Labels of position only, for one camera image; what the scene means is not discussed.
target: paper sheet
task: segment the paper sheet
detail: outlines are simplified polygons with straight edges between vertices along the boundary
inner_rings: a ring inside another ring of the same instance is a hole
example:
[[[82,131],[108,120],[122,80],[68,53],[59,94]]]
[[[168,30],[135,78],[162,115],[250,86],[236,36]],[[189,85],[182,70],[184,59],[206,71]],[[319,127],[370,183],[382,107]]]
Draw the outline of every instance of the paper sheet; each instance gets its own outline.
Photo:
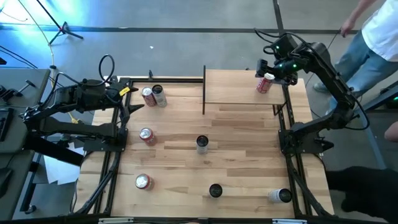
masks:
[[[69,143],[69,150],[83,155],[83,148],[75,149],[73,142]],[[47,172],[47,179],[49,183],[58,181],[58,185],[71,183],[77,180],[80,174],[80,167],[59,161],[57,159],[44,156],[45,170]]]

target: gray floor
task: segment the gray floor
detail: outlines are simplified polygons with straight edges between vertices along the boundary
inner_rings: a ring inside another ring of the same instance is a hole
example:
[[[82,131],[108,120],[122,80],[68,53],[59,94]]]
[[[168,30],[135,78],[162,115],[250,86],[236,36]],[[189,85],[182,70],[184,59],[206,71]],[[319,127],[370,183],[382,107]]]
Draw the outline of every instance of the gray floor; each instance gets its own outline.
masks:
[[[39,24],[52,24],[35,1],[23,1]],[[67,20],[71,26],[83,27],[194,27],[194,28],[266,28],[276,29],[277,23],[272,0],[69,0],[44,1],[47,9],[58,21]],[[346,0],[280,0],[279,6],[286,29],[338,29],[358,1]],[[382,1],[375,3],[361,17],[357,29],[376,10]],[[18,5],[9,1],[4,12],[20,19],[29,16]],[[19,23],[0,14],[0,22]],[[29,18],[25,23],[33,23]],[[54,32],[45,33],[48,38]],[[84,40],[67,35],[53,44],[55,64],[60,71],[76,79],[99,78],[98,62],[102,55],[111,54],[116,61],[115,75],[200,76],[202,66],[220,69],[255,69],[259,58],[274,60],[262,53],[265,43],[254,34],[220,33],[148,33],[148,32],[80,32]],[[29,27],[18,31],[0,30],[1,45],[13,50],[40,68],[51,64],[50,50],[36,29]],[[307,42],[329,44],[333,35],[302,35]],[[352,36],[338,36],[330,53],[332,61],[339,59]],[[0,54],[9,67],[25,67],[24,64]],[[109,71],[105,63],[103,71]],[[308,80],[310,74],[300,73]],[[366,93],[365,103],[377,96],[380,88],[397,80],[397,74],[378,84]],[[319,79],[314,76],[307,87],[313,110],[319,115],[328,108],[329,95],[316,93],[311,87]],[[68,80],[60,81],[63,85]],[[89,113],[74,113],[74,116],[89,123]],[[65,114],[58,119],[68,121]],[[325,153],[328,169],[338,170],[349,166],[376,167],[376,161],[361,131],[324,131],[323,134],[335,143],[335,148]],[[38,210],[30,215],[16,212],[14,218],[49,217],[68,213],[73,193],[72,185],[39,186],[33,204]],[[332,201],[337,215],[346,218],[369,219],[358,213],[344,213],[340,209],[343,195],[332,192]]]

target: can lid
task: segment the can lid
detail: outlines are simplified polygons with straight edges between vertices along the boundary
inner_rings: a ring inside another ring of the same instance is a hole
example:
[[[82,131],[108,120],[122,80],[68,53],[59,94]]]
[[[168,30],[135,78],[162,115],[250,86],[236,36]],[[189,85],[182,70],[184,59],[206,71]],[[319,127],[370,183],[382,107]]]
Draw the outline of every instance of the can lid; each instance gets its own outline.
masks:
[[[268,80],[274,80],[275,76],[270,74],[270,73],[265,73],[264,74],[264,78],[268,79]]]
[[[279,191],[279,198],[281,201],[288,203],[292,200],[292,193],[288,189],[281,189]]]
[[[149,96],[151,93],[152,93],[152,89],[149,88],[149,87],[144,87],[144,88],[142,89],[142,94],[143,94],[144,96]]]
[[[148,176],[146,174],[140,174],[136,178],[136,186],[139,189],[143,189],[147,186],[149,182]]]
[[[149,128],[142,128],[141,131],[139,132],[139,136],[143,139],[149,138],[151,134],[152,131]]]
[[[206,136],[199,136],[197,138],[197,144],[200,147],[205,147],[209,143],[209,139]]]
[[[210,186],[209,193],[212,197],[219,197],[223,194],[223,188],[220,184],[212,184]]]
[[[152,87],[152,92],[154,92],[155,94],[161,93],[162,90],[163,90],[163,87],[161,85],[154,85],[154,87]]]

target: white t-shirt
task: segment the white t-shirt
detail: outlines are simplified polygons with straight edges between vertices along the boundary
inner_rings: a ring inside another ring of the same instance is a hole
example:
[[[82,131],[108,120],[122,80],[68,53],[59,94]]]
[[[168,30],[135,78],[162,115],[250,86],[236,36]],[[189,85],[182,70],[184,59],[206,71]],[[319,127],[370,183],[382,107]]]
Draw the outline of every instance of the white t-shirt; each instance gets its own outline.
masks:
[[[363,25],[366,45],[390,62],[398,62],[398,0],[386,0]]]

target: wooden tabletop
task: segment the wooden tabletop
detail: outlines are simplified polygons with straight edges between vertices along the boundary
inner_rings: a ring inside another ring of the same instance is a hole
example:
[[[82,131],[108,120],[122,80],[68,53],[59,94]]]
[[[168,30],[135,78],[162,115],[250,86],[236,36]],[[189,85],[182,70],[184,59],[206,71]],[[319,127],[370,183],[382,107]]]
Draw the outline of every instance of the wooden tabletop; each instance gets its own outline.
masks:
[[[202,115],[202,84],[160,84],[167,107],[145,106],[134,112],[127,124],[129,139],[122,153],[112,216],[294,217],[291,202],[272,204],[267,199],[271,190],[289,188],[277,139],[279,120],[272,114],[272,106],[206,104]],[[141,90],[149,84],[134,86]],[[290,92],[295,120],[312,120],[303,80],[290,87]],[[140,92],[132,94],[131,103],[144,103]],[[96,111],[93,124],[110,122],[112,113]],[[146,146],[139,139],[139,130],[144,127],[154,130],[158,138],[155,146]],[[195,140],[201,134],[210,140],[205,155],[195,150]],[[94,152],[82,165],[75,210],[98,185],[103,157],[103,152]],[[310,190],[333,213],[322,164],[311,155],[303,155],[303,163]],[[151,191],[136,188],[139,174],[154,179]],[[211,198],[208,193],[215,183],[223,187],[220,198]]]
[[[268,94],[256,90],[260,78],[254,70],[206,70],[206,103],[282,105],[280,85],[272,85]]]

